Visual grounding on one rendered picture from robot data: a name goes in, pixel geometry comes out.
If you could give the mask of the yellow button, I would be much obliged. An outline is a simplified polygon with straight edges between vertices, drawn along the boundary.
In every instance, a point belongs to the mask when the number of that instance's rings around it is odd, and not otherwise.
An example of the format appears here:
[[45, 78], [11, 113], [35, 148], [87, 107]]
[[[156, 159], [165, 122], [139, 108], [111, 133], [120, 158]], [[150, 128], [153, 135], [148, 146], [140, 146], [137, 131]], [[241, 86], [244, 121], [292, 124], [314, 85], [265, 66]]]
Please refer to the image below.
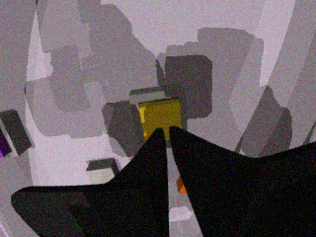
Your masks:
[[181, 84], [131, 90], [129, 99], [138, 145], [145, 145], [157, 127], [165, 141], [170, 141], [169, 126], [187, 131], [186, 88]]

